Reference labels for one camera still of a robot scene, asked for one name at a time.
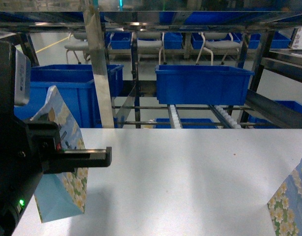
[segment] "red light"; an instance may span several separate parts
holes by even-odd
[[[61,150],[61,143],[58,143],[56,146],[57,151]]]

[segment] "blue crate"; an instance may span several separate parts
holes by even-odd
[[[292,109],[293,111],[299,112],[302,114],[302,104],[300,104],[299,102],[296,101],[287,101],[287,100],[277,100],[275,101],[281,105],[284,105],[285,107],[288,107],[289,109]],[[270,123],[269,121],[267,121],[266,119],[261,119],[261,118],[257,118],[257,117],[253,117],[249,115],[248,118],[249,122],[252,123]],[[257,129],[274,129],[277,128],[276,126],[254,126],[254,128]]]
[[[232,33],[232,35],[234,38],[234,42],[237,42],[237,43],[241,42],[241,40],[234,33]],[[230,40],[229,34],[227,34],[226,38],[223,40]],[[202,43],[203,43],[202,36],[199,33],[192,33],[191,43],[192,43],[193,49],[201,49]]]
[[[130,49],[131,48],[131,33],[117,32],[110,40],[112,49]]]
[[[123,65],[108,65],[110,93],[117,96],[123,88]],[[81,128],[95,127],[100,120],[91,65],[48,65],[32,68],[30,101],[15,107],[14,113],[26,119],[44,105],[47,90],[56,85],[63,100]]]
[[[157,65],[160,104],[243,105],[254,73],[231,66]]]
[[[181,33],[165,33],[164,47],[165,49],[181,49],[182,48],[182,35]]]
[[[168,118],[157,118],[155,119],[156,122],[169,122]],[[201,118],[201,119],[194,119],[194,118],[182,118],[180,119],[181,123],[184,122],[191,122],[191,123],[214,123],[211,119]],[[157,124],[154,126],[155,129],[170,129],[171,126],[165,124]],[[183,125],[184,129],[217,129],[217,126],[213,125]]]
[[[242,40],[242,34],[236,33],[236,36]],[[250,37],[249,48],[250,49],[257,49],[260,43],[261,34],[255,33],[252,34]],[[290,39],[285,37],[284,35],[280,34],[279,32],[275,32],[273,41],[271,44],[271,49],[282,49],[288,48],[288,44],[290,43]]]

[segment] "gray floor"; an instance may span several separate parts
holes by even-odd
[[[35,50],[38,51],[48,45],[58,42],[68,36],[68,33],[33,33],[32,41],[35,46]],[[41,52],[37,53],[40,65],[49,64],[65,64],[66,63],[66,50],[64,45],[69,40],[64,40],[57,43]],[[82,63],[85,63],[82,52],[77,52],[79,59]],[[77,60],[73,53],[68,55],[69,63],[76,64]],[[167,57],[168,64],[195,64],[196,58],[184,60],[182,57],[174,56]],[[209,64],[209,59],[202,57],[200,64]],[[123,78],[124,80],[131,80],[131,63],[129,56],[111,56],[111,64],[123,64]],[[219,64],[218,58],[215,60],[215,64]],[[140,80],[156,80],[155,66],[158,64],[158,58],[156,56],[142,56],[139,63],[139,79]],[[235,61],[229,58],[226,65],[235,65]],[[245,62],[245,69],[251,70],[253,61],[247,60]],[[258,93],[264,95],[270,99],[276,100],[295,100],[302,103],[302,84],[286,77],[280,76],[276,73],[265,70],[263,72],[261,82],[259,85]],[[121,106],[125,98],[118,97],[115,100],[116,106]],[[141,98],[141,106],[160,106],[156,98]],[[211,118],[217,121],[216,117],[210,111],[180,111],[182,118]],[[233,113],[233,118],[237,119],[239,112]],[[141,120],[148,121],[155,118],[167,118],[168,113],[165,110],[142,110]],[[134,112],[131,111],[127,120],[135,120]],[[134,128],[133,125],[126,125],[125,128]]]

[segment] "yellow floor line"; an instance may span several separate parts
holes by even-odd
[[[56,45],[57,43],[60,43],[60,42],[62,42],[62,41],[64,41],[64,40],[67,40],[68,38],[69,38],[69,37],[63,38],[62,40],[59,40],[59,41],[57,41],[57,42],[55,42],[55,43],[52,43],[52,44],[46,46],[45,48],[42,48],[42,49],[40,49],[40,50],[37,50],[36,53],[39,53],[39,52],[41,52],[41,51],[43,51],[43,50],[45,50],[45,49],[47,49],[47,48],[50,48],[51,46]]]

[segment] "white table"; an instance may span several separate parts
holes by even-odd
[[[266,203],[302,158],[302,130],[82,133],[113,158],[89,171],[85,215],[41,224],[32,199],[14,236],[273,236]]]

